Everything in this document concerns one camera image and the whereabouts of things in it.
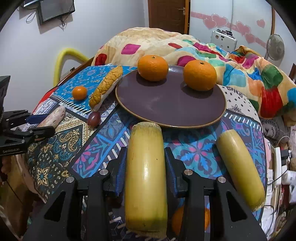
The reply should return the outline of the small wall monitor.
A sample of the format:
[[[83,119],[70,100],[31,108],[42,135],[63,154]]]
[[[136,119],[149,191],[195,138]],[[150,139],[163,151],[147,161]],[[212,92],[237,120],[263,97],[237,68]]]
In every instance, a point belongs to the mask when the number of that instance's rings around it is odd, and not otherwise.
[[[37,8],[40,25],[55,18],[68,16],[74,11],[74,0],[44,0],[39,2]]]

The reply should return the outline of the white sliding wardrobe with hearts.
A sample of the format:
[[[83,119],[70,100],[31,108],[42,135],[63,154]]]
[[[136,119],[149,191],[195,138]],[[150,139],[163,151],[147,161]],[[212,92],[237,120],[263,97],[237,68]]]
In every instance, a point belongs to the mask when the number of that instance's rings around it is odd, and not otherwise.
[[[272,7],[267,1],[191,1],[189,34],[210,43],[217,29],[231,31],[237,47],[265,56],[273,29]]]

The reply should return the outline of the brown wooden door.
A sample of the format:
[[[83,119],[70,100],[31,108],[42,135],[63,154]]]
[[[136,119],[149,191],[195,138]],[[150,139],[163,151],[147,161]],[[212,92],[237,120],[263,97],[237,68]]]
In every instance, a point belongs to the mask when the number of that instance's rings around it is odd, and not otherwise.
[[[189,0],[147,1],[149,27],[188,34],[190,3]]]

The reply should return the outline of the large orange left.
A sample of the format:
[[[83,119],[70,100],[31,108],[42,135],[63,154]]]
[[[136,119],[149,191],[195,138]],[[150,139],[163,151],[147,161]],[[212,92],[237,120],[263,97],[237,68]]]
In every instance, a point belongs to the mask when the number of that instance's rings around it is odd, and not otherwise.
[[[146,55],[138,60],[137,70],[139,75],[145,80],[156,82],[166,79],[169,65],[160,56]]]

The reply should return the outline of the dark red grape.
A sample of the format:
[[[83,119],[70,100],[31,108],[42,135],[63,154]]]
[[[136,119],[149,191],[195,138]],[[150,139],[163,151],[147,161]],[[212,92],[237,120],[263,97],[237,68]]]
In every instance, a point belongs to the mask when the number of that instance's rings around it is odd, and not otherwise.
[[[87,120],[87,124],[92,127],[92,128],[96,128],[98,125],[100,125],[101,122],[101,116],[99,112],[92,112],[89,116],[88,116],[88,120]]]

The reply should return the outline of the pink pomelo segment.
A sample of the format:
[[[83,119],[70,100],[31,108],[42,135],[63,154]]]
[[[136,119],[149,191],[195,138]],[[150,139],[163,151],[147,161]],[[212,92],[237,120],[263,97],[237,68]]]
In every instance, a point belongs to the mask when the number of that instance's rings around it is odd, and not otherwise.
[[[66,108],[64,106],[59,106],[51,114],[49,114],[40,124],[38,124],[37,127],[41,128],[41,127],[52,126],[56,128],[64,118],[65,113],[66,113]]]

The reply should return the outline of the white power strip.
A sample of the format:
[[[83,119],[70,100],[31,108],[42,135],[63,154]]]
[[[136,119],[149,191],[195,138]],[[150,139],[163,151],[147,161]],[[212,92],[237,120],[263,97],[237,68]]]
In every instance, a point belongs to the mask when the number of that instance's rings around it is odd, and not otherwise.
[[[276,147],[274,149],[273,154],[273,161],[274,161],[274,185],[281,185],[281,175],[282,175],[282,167],[281,167],[281,152],[280,147]]]

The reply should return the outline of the large orange right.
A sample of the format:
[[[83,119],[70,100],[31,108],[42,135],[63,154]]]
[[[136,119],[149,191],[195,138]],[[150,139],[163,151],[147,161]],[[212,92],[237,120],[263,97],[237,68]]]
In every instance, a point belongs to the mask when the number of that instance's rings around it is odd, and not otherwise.
[[[185,84],[191,89],[209,91],[216,84],[217,73],[210,63],[202,60],[192,60],[185,65],[183,78]]]

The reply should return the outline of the white box appliance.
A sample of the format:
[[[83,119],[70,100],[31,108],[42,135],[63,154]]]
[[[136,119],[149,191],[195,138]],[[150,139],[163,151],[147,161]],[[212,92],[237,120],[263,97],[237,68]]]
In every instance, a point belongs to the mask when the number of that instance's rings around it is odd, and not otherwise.
[[[220,29],[212,32],[211,43],[228,52],[233,52],[237,46],[237,40],[233,37],[233,33]]]

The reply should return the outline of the standing electric fan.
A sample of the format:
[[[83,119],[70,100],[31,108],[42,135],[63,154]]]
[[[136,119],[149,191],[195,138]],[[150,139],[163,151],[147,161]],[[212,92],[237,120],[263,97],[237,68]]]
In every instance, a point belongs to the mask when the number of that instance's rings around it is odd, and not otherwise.
[[[272,34],[269,36],[266,44],[265,59],[271,59],[273,61],[281,60],[285,54],[285,45],[283,39],[278,34]]]

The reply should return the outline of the large orange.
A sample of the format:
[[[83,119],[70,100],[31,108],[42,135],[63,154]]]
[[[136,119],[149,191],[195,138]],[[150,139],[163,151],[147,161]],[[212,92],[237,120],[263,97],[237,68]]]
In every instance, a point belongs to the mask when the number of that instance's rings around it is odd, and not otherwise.
[[[192,60],[185,65],[183,78],[185,84],[191,89],[209,91],[216,84],[217,73],[210,63],[202,60]]]
[[[138,60],[137,70],[139,75],[145,80],[156,82],[166,79],[169,65],[160,56],[146,55]]]

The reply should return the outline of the dark purple round plate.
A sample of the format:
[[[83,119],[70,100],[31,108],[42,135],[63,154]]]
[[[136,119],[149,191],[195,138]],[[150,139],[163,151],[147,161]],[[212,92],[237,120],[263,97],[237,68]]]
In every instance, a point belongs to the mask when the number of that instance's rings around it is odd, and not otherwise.
[[[165,80],[150,82],[137,70],[119,81],[119,104],[143,121],[170,128],[203,128],[218,122],[226,111],[226,98],[218,85],[200,92],[183,80],[183,67],[169,66]]]

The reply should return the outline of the colourful patchwork blanket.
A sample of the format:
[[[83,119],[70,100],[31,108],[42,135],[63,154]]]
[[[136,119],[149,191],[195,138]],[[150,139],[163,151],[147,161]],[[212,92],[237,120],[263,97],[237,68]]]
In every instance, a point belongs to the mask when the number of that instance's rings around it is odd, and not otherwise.
[[[135,67],[145,55],[158,55],[168,64],[182,67],[192,60],[208,62],[217,72],[217,83],[243,93],[259,117],[282,116],[286,126],[295,125],[295,83],[281,69],[243,45],[230,53],[191,35],[135,27],[106,42],[92,65]]]

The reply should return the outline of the yellow foam tube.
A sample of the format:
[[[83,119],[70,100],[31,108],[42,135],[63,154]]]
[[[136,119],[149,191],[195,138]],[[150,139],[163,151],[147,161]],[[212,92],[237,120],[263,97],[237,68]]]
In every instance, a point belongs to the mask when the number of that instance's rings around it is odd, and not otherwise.
[[[64,48],[58,54],[56,59],[55,67],[54,67],[54,75],[53,75],[53,86],[59,84],[61,80],[61,75],[63,74],[64,65],[66,62],[76,61],[79,63],[85,63],[90,58],[86,55],[82,54],[80,51],[73,48]]]

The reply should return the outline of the blue patterned bed cover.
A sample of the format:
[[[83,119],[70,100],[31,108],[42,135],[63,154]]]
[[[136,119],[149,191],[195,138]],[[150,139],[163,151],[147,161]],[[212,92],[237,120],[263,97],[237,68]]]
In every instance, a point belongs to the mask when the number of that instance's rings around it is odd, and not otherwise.
[[[132,126],[138,118],[122,108],[111,93],[99,109],[100,125],[90,128],[86,119],[91,113],[88,101],[75,102],[71,92],[84,86],[92,93],[112,69],[112,65],[87,67],[61,85],[37,108],[36,114],[66,108],[64,119],[53,137],[29,147],[25,163],[34,180],[37,192],[49,199],[69,176],[88,178],[115,159],[122,147],[128,145]],[[165,147],[175,158],[203,177],[214,179],[227,176],[215,142],[226,130],[234,129],[253,158],[263,185],[266,180],[266,154],[262,126],[248,99],[240,92],[222,87],[227,103],[242,101],[245,111],[226,109],[221,120],[204,128],[164,128]]]

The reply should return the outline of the small orange mandarin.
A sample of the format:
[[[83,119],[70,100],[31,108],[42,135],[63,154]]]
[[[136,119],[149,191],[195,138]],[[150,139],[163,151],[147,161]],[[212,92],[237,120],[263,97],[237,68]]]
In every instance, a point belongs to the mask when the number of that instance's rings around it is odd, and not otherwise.
[[[88,90],[84,86],[74,87],[72,90],[72,96],[74,100],[81,101],[88,96]]]

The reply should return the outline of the orange under gripper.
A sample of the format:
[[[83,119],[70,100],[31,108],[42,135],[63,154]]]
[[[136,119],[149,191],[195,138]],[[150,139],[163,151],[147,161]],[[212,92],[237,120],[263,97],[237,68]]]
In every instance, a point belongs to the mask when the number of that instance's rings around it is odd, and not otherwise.
[[[177,236],[180,235],[183,214],[184,214],[184,206],[181,206],[175,211],[175,213],[173,214],[173,217],[171,218],[171,228]],[[208,208],[205,208],[204,230],[208,228],[209,224],[210,224],[210,210]]]

